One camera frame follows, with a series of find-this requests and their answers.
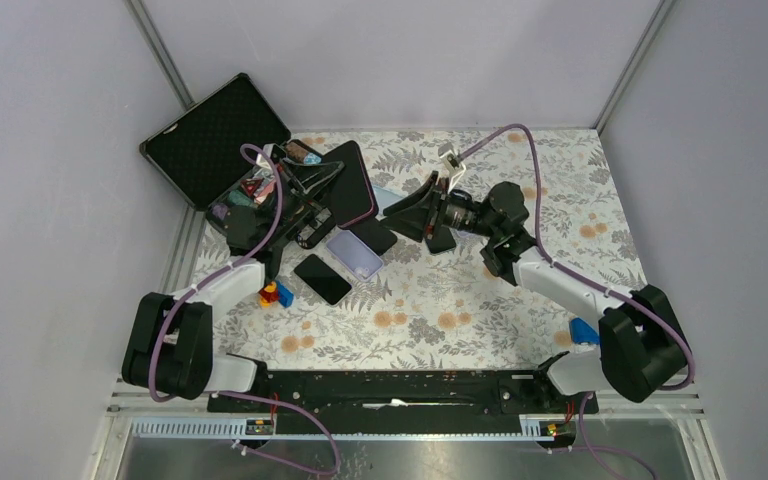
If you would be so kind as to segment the light blue phone case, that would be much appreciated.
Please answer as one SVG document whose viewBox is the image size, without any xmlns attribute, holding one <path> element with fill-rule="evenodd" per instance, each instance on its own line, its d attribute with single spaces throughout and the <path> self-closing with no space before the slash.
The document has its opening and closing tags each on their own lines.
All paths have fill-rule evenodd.
<svg viewBox="0 0 768 480">
<path fill-rule="evenodd" d="M 395 203 L 401 201 L 403 197 L 399 194 L 396 194 L 386 188 L 374 186 L 373 187 L 373 193 L 375 196 L 376 203 L 379 208 L 379 213 L 382 214 L 384 210 Z"/>
</svg>

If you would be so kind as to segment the black phone from blue case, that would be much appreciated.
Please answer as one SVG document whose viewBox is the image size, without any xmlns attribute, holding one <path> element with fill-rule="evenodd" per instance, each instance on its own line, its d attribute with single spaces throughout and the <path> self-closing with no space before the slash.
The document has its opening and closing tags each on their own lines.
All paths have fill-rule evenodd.
<svg viewBox="0 0 768 480">
<path fill-rule="evenodd" d="M 398 241 L 397 236 L 382 226 L 376 218 L 368 218 L 355 223 L 349 227 L 349 231 L 379 257 L 383 256 Z"/>
</svg>

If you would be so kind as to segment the black phone without case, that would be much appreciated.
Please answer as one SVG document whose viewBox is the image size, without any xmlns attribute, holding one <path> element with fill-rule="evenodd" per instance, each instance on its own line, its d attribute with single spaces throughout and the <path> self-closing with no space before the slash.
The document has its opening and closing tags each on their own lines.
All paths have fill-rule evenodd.
<svg viewBox="0 0 768 480">
<path fill-rule="evenodd" d="M 342 166 L 329 183 L 327 206 L 340 229 L 351 229 L 367 219 L 375 218 L 379 207 L 375 198 L 360 145 L 349 140 L 322 158 L 324 165 Z"/>
</svg>

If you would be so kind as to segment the lilac phone case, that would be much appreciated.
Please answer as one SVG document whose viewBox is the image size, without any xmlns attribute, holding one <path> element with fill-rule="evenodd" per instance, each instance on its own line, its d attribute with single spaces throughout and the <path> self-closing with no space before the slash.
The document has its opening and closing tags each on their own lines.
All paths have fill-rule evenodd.
<svg viewBox="0 0 768 480">
<path fill-rule="evenodd" d="M 340 230 L 326 242 L 326 249 L 361 282 L 371 280 L 384 266 L 382 258 L 351 231 Z"/>
</svg>

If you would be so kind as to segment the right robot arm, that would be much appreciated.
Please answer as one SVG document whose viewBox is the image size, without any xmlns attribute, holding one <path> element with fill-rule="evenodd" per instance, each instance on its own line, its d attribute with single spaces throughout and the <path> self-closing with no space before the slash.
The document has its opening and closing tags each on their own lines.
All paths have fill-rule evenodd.
<svg viewBox="0 0 768 480">
<path fill-rule="evenodd" d="M 573 395 L 603 389 L 641 403 L 670 389 L 681 370 L 693 371 L 692 353 L 662 290 L 601 286 L 549 259 L 525 228 L 528 217 L 515 183 L 500 182 L 475 201 L 432 173 L 419 190 L 388 206 L 382 223 L 417 242 L 446 229 L 486 238 L 481 257 L 492 275 L 554 301 L 598 333 L 597 347 L 541 365 L 533 396 L 543 410 L 557 412 Z"/>
</svg>

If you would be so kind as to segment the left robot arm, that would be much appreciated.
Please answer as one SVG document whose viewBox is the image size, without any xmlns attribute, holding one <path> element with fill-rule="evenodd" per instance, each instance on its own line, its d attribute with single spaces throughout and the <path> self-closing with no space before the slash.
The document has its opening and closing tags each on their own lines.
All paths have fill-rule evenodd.
<svg viewBox="0 0 768 480">
<path fill-rule="evenodd" d="M 284 247 L 323 209 L 345 168 L 342 161 L 275 165 L 275 185 L 261 202 L 242 193 L 240 201 L 227 198 L 213 209 L 230 244 L 226 264 L 194 285 L 140 300 L 122 364 L 126 383 L 152 387 L 160 399 L 232 391 L 245 410 L 267 404 L 271 387 L 255 361 L 215 353 L 214 321 L 277 277 Z"/>
</svg>

